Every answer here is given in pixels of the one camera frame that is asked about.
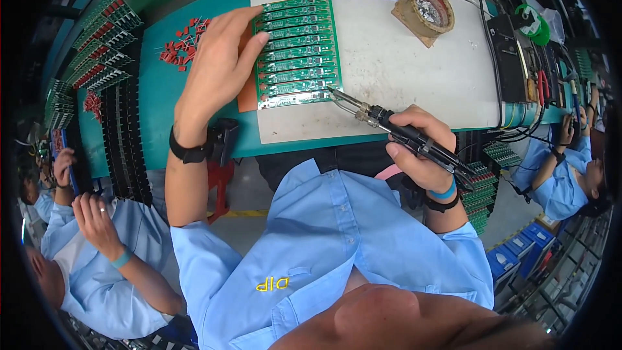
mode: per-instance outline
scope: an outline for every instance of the red capacitor pile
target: red capacitor pile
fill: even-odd
[[[164,51],[160,53],[160,60],[167,64],[179,66],[180,72],[185,72],[187,64],[194,59],[197,52],[197,44],[210,24],[209,19],[192,18],[190,26],[183,28],[183,31],[177,30],[175,35],[179,37],[178,42],[170,41],[164,43]],[[194,28],[194,36],[190,33],[190,28]]]
[[[92,112],[95,114],[95,119],[101,125],[101,99],[95,92],[89,90],[86,92],[86,99],[84,100],[84,112]]]

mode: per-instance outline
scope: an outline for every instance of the black cable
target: black cable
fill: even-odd
[[[493,0],[494,5],[497,10],[501,8],[501,12],[505,14],[505,10],[501,5],[498,5],[497,0]],[[499,75],[499,64],[497,62],[497,54],[494,51],[493,40],[490,36],[490,32],[488,31],[488,23],[486,23],[486,16],[484,13],[484,0],[479,0],[479,14],[481,15],[481,22],[484,26],[484,34],[486,35],[486,41],[488,43],[488,49],[490,50],[490,55],[493,58],[493,69],[494,69],[494,82],[497,87],[497,103],[499,104],[499,123],[497,123],[497,127],[501,128],[503,126],[503,110],[502,110],[502,96],[501,96],[501,76]]]

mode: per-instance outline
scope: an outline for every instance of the hand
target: hand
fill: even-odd
[[[58,157],[54,161],[52,168],[54,170],[54,178],[56,183],[60,186],[69,185],[69,166],[76,162],[74,157],[74,150],[71,148],[64,148],[58,153]]]
[[[581,114],[581,127],[585,127],[587,123],[587,115],[582,105],[579,106],[579,113]]]
[[[237,55],[240,36],[262,11],[262,6],[238,8],[212,20],[201,36],[186,86],[175,105],[176,122],[206,130],[212,115],[237,96],[268,42],[268,33],[258,33]]]
[[[411,125],[418,128],[450,152],[456,149],[456,136],[449,126],[416,105],[394,113],[389,121],[398,126]],[[415,157],[407,148],[393,142],[386,145],[386,150],[397,167],[424,190],[445,193],[451,187],[454,177],[433,161],[423,156]]]
[[[562,132],[559,135],[559,144],[562,146],[568,146],[572,141],[572,137],[575,135],[575,128],[572,122],[573,119],[571,114],[564,116],[564,121],[562,122]]]
[[[116,261],[125,251],[113,222],[108,217],[103,199],[88,193],[78,195],[72,203],[82,235],[109,261]]]

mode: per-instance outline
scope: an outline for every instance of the wire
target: wire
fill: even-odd
[[[514,106],[512,107],[512,119],[509,120],[509,123],[506,127],[500,127],[501,129],[503,128],[509,128],[512,125],[512,122],[514,121],[514,113],[516,112],[516,103],[514,103]]]
[[[497,0],[493,0],[495,6],[497,6]],[[494,83],[496,84],[497,87],[497,103],[499,104],[499,122],[497,123],[497,126],[495,127],[495,129],[497,128],[501,128],[501,126],[503,126],[503,111],[502,111],[502,96],[501,96],[501,76],[499,75],[499,64],[497,62],[497,54],[494,50],[493,47],[493,40],[490,36],[490,32],[488,31],[488,23],[486,22],[486,16],[484,13],[484,0],[479,0],[479,14],[481,15],[481,22],[484,26],[484,34],[486,35],[486,42],[488,43],[488,50],[490,50],[490,56],[493,58],[493,69],[494,69]],[[503,13],[505,13],[505,10],[503,10],[502,6],[497,6],[501,7],[501,11]]]

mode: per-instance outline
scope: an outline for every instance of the blue bin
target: blue bin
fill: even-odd
[[[536,242],[525,237],[522,233],[518,233],[517,235],[511,237],[508,242],[503,244],[507,247],[519,261],[523,261],[524,258],[531,252],[531,249]]]
[[[495,247],[486,253],[486,258],[493,274],[494,295],[496,296],[506,284],[514,279],[521,263],[517,256],[504,245]]]
[[[527,257],[523,259],[523,264],[519,273],[525,279],[529,278],[533,271],[540,266],[542,260],[546,256],[546,253],[553,246],[555,237],[544,227],[538,223],[532,223],[521,232],[522,237],[532,240],[534,243],[533,248],[527,254]]]

